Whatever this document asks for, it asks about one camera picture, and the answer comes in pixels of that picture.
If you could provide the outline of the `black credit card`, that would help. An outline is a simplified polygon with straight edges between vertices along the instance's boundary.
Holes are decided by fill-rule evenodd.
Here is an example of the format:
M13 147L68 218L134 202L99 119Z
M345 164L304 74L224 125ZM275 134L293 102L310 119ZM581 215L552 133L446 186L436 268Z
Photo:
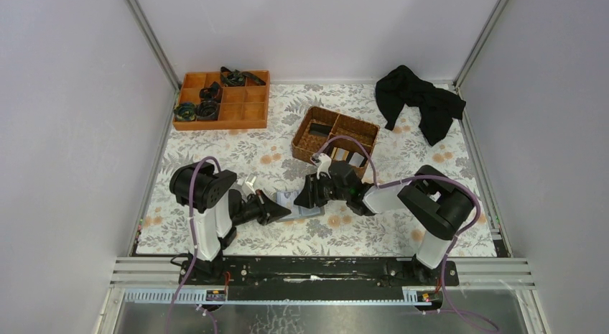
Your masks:
M309 126L309 134L313 136L325 137L327 138L333 127L331 125L319 124L316 122L312 122Z

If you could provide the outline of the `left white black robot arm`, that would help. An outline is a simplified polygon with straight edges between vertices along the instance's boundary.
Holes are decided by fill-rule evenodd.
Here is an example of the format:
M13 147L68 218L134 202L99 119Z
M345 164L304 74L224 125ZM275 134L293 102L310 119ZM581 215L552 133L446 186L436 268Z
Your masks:
M192 245L187 268L197 278L222 273L223 251L236 238L239 225L256 221L265 226L291 214L262 190L244 196L233 187L237 178L215 157L205 157L180 167L169 181L177 203L188 207Z

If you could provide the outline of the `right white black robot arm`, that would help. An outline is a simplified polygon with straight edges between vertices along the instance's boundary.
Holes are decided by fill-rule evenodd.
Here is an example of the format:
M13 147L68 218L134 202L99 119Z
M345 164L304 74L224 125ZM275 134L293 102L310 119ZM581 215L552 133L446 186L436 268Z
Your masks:
M408 210L426 230L414 258L428 269L442 263L471 212L480 210L472 191L429 165L413 177L374 185L362 181L348 163L332 162L326 170L305 177L293 203L311 209L331 200L342 200L361 216Z

